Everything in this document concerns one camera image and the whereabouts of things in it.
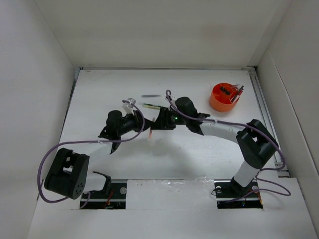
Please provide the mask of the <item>brown marker pen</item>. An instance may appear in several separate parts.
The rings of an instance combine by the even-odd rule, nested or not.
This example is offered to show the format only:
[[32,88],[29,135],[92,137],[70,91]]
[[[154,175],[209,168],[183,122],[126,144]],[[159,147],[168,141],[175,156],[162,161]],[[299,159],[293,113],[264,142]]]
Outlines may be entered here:
[[151,140],[151,138],[152,138],[152,132],[153,132],[153,130],[150,128],[148,140]]

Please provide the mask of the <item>grey purple pen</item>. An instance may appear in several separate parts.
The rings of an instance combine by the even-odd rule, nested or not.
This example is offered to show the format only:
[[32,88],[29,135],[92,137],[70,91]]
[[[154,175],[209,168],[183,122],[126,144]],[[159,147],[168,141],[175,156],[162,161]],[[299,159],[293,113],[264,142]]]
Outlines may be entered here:
[[149,95],[141,95],[142,98],[159,98],[161,95],[158,94],[149,94]]

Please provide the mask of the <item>black handled scissors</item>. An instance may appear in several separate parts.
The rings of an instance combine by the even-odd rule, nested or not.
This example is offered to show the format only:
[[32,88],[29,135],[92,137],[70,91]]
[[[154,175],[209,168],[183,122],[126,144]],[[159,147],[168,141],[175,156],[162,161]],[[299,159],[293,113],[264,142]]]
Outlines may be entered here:
[[231,92],[228,89],[226,89],[225,87],[220,87],[220,90],[226,95],[230,95],[231,94]]

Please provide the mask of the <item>white marker red cap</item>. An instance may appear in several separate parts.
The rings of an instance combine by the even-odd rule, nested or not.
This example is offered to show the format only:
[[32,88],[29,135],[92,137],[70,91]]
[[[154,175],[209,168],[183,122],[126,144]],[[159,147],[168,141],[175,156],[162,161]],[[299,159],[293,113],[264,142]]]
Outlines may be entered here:
[[234,103],[236,99],[241,95],[242,91],[244,89],[244,86],[242,85],[239,90],[237,91],[236,95],[232,98],[231,102]]

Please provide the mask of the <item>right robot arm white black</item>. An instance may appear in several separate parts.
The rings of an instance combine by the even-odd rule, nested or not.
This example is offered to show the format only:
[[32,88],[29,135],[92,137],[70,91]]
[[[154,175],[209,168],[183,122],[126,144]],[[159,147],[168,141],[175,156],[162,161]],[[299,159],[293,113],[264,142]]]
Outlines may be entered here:
[[169,108],[161,107],[159,116],[151,126],[153,130],[173,130],[185,125],[191,132],[215,136],[239,145],[244,161],[230,181],[234,198],[249,192],[249,185],[279,149],[278,143],[257,119],[247,124],[218,122],[209,114],[199,113],[188,97],[169,99]]

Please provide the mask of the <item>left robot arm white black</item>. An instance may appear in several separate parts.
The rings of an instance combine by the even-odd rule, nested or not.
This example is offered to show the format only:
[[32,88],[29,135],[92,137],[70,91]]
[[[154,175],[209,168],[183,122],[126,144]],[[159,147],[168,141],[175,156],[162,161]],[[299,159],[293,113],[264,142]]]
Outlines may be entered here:
[[[112,154],[123,142],[122,135],[130,131],[142,132],[152,124],[153,122],[144,118],[139,111],[123,116],[120,111],[114,110],[108,113],[106,126],[99,138],[110,141],[107,143],[107,152]],[[64,196],[65,199],[77,199],[85,188],[89,160],[89,155],[67,148],[59,149],[45,178],[44,188]]]

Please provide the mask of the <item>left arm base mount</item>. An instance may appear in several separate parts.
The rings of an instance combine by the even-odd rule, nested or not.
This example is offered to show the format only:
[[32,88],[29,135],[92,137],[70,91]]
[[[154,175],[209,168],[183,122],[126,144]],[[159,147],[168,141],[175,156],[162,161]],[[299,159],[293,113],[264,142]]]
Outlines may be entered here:
[[79,209],[82,210],[124,210],[126,208],[127,179],[115,179],[111,176],[93,171],[104,178],[103,188],[90,190],[81,196]]

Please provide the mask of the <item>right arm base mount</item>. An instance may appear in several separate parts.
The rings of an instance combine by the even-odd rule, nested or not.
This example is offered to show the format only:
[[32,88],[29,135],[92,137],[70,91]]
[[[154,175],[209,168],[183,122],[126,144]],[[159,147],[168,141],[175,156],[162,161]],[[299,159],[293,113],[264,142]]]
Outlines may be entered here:
[[237,187],[231,180],[215,180],[211,195],[216,198],[218,209],[262,209],[258,183],[253,180],[245,188]]

